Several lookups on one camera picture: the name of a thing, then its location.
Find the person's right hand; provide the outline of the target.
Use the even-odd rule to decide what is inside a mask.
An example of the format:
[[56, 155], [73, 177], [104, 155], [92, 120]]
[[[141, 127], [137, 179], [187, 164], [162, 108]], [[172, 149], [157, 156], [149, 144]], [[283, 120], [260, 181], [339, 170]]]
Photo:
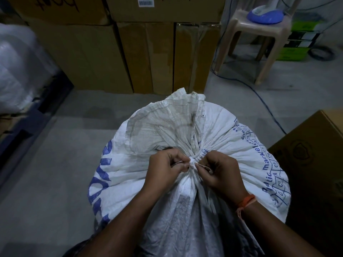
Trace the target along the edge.
[[238, 203], [250, 195], [243, 184], [238, 162], [219, 151], [210, 152], [215, 153], [215, 182], [204, 183], [226, 203], [237, 208]]

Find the person's left hand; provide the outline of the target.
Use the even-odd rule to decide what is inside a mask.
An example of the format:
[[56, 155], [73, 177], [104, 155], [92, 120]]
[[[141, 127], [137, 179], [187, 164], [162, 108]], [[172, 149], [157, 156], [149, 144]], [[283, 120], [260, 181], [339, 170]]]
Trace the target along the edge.
[[158, 151], [150, 156], [148, 171], [142, 191], [149, 195], [160, 197], [165, 194], [175, 183], [178, 177], [169, 174], [168, 151], [179, 151], [176, 148]]

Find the person's right forearm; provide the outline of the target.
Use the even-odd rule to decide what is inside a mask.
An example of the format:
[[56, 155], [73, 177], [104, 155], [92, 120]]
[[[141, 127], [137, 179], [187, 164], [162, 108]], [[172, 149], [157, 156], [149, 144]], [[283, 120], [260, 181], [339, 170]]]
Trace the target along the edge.
[[242, 211], [242, 218], [263, 250], [274, 257], [324, 257], [258, 201]]

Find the person's left forearm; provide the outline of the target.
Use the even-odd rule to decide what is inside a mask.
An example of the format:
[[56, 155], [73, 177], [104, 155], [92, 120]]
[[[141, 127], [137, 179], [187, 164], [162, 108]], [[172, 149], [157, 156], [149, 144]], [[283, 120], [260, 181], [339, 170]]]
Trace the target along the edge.
[[171, 186], [144, 185], [128, 205], [81, 250], [77, 257], [130, 257], [159, 198]]

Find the white woven sack blue print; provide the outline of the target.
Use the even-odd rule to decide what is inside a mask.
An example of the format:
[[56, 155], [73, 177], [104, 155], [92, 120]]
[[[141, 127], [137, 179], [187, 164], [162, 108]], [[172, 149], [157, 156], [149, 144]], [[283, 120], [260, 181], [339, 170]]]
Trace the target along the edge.
[[149, 157], [177, 148], [190, 158], [169, 192], [154, 206], [135, 257], [263, 257], [235, 210], [205, 187], [195, 163], [219, 151], [238, 161], [248, 192], [286, 220], [291, 192], [279, 163], [249, 127], [205, 95], [181, 88], [137, 110], [104, 147], [88, 199], [100, 227], [113, 220], [141, 190]]

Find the orange thread wristband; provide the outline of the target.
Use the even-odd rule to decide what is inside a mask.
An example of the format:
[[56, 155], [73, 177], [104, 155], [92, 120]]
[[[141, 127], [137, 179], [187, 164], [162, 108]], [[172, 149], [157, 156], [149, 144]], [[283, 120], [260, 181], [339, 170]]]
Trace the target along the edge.
[[249, 205], [253, 204], [257, 202], [257, 199], [255, 197], [254, 194], [250, 194], [248, 196], [246, 196], [240, 203], [238, 203], [237, 205], [237, 209], [236, 209], [236, 214], [239, 217], [240, 220], [243, 220], [242, 218], [242, 211], [248, 207]]

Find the cardboard box with clear tape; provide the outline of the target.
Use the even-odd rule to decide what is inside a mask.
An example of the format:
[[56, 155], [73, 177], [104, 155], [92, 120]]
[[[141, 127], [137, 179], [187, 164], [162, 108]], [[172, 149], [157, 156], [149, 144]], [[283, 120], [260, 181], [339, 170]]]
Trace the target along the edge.
[[173, 91], [204, 93], [220, 32], [220, 23], [176, 23]]

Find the tall narrow cardboard box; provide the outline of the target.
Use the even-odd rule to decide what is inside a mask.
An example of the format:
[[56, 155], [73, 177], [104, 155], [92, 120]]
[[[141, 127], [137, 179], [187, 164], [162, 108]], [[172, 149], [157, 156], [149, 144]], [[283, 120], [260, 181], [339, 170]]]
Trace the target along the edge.
[[174, 23], [117, 22], [134, 93], [173, 92]]

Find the cardboard box with round emblem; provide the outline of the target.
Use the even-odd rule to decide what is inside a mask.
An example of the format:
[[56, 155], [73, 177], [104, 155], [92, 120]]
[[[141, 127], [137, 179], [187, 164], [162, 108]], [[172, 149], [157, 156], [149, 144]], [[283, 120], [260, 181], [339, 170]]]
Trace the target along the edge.
[[343, 108], [317, 111], [268, 151], [289, 178], [286, 224], [326, 257], [343, 257]]

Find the large plain cardboard box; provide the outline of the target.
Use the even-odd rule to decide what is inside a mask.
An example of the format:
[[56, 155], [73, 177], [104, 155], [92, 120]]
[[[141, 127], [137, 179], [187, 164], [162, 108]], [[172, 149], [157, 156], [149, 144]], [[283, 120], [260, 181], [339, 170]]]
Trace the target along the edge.
[[113, 24], [57, 25], [31, 19], [28, 25], [76, 89], [133, 93]]

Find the beige plastic stool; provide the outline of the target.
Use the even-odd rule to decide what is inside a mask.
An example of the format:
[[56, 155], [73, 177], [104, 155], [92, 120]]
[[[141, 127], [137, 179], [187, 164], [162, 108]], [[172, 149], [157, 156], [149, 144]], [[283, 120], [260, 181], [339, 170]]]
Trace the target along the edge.
[[[264, 0], [266, 6], [277, 8], [279, 0]], [[264, 38], [260, 50], [255, 58], [260, 61], [267, 50], [269, 43], [274, 40], [274, 45], [267, 60], [255, 79], [255, 85], [266, 80], [272, 65], [277, 60], [284, 44], [286, 43], [292, 28], [292, 18], [302, 0], [294, 0], [288, 11], [284, 12], [283, 21], [274, 25], [261, 25], [247, 20], [246, 16], [250, 4], [254, 5], [256, 0], [238, 0], [237, 7], [232, 17], [228, 19], [227, 27], [218, 45], [218, 55], [213, 73], [218, 74], [224, 64], [226, 56], [231, 56], [242, 32], [255, 34]]]

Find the cardboard box with barcode label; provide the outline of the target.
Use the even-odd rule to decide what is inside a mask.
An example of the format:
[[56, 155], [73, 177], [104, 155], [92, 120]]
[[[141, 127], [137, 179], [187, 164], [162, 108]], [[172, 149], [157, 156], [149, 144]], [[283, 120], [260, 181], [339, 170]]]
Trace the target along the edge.
[[116, 22], [219, 23], [225, 0], [106, 0]]

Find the green and black boxes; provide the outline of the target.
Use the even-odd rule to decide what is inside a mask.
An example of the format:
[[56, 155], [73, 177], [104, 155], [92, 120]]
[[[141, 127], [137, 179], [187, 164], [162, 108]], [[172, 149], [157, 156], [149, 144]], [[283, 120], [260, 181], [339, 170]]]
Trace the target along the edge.
[[300, 21], [295, 20], [292, 24], [291, 33], [284, 44], [277, 60], [301, 61], [320, 36], [319, 28], [323, 20]]

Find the dark blue pallet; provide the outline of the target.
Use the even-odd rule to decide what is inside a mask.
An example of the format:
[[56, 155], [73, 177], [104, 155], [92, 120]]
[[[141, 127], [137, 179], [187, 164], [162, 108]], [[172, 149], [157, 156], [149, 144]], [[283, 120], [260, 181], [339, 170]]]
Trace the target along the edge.
[[60, 72], [23, 111], [0, 116], [0, 188], [73, 88], [66, 74]]

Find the blue and white device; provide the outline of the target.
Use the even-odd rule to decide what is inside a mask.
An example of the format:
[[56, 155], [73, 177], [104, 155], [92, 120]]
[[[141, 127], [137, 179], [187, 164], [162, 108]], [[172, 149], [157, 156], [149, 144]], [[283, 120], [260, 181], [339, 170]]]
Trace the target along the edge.
[[256, 24], [274, 25], [283, 21], [284, 12], [280, 9], [261, 5], [251, 10], [246, 18]]

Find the white plastic wrapped bundle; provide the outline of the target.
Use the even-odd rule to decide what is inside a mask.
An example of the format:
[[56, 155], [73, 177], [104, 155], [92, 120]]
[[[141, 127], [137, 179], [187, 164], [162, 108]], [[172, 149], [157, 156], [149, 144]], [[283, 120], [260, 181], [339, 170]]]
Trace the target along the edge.
[[28, 26], [0, 24], [0, 115], [23, 110], [59, 72]]

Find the cardboard box with scribble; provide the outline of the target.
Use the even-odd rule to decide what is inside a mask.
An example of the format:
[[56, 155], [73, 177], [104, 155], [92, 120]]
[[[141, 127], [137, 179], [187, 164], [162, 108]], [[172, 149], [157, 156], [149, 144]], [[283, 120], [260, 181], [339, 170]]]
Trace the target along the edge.
[[7, 0], [26, 22], [55, 25], [108, 25], [103, 0]]

